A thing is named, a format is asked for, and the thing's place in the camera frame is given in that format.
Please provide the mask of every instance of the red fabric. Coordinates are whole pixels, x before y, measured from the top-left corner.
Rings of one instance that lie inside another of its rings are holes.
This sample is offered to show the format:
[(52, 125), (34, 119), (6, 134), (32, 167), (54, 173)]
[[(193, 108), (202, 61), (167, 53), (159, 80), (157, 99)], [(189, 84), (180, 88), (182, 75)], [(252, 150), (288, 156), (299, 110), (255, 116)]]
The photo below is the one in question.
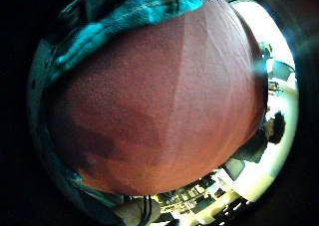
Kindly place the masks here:
[(224, 0), (119, 35), (50, 93), (63, 160), (114, 193), (165, 192), (206, 175), (262, 118), (255, 46)]

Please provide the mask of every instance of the teal fabric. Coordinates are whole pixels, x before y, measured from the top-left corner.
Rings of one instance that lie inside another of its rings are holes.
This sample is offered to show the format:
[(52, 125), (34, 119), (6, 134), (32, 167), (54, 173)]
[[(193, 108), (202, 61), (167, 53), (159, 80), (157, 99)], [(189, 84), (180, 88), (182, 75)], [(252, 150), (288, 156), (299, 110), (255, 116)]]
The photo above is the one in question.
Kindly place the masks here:
[(66, 71), (72, 70), (88, 55), (107, 43), (117, 33), (147, 24), (156, 24), (199, 8), (204, 0), (105, 0), (110, 9), (106, 16), (84, 26), (73, 39), (69, 50), (58, 56), (49, 79), (51, 85)]

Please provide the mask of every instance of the textured fabric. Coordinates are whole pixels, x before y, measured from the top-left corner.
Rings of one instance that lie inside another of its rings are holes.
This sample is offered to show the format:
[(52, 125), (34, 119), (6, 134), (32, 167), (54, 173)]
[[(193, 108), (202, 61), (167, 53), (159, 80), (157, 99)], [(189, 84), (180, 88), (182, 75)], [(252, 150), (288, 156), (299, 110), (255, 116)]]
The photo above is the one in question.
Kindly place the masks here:
[(102, 191), (182, 187), (257, 130), (258, 45), (224, 0), (118, 35), (53, 89), (50, 129), (64, 161)]
[(79, 173), (61, 160), (47, 129), (47, 88), (74, 69), (113, 35), (126, 29), (158, 23), (199, 8), (203, 0), (76, 0), (67, 6), (41, 41), (30, 73), (28, 106), (30, 130), (40, 159), (58, 188), (87, 215), (100, 223), (120, 225), (110, 207), (123, 195), (83, 184)]
[(104, 0), (106, 16), (81, 28), (66, 53), (58, 56), (49, 85), (73, 69), (115, 34), (146, 24), (156, 24), (199, 8), (203, 0)]

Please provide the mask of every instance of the person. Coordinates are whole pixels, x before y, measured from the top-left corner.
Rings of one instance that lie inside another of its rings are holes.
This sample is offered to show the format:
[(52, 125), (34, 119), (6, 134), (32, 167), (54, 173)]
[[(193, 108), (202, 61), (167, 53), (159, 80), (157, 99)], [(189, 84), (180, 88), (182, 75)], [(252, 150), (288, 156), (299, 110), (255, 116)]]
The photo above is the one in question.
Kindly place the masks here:
[(258, 163), (268, 142), (278, 144), (284, 134), (286, 121), (281, 112), (265, 121), (257, 132), (231, 158)]

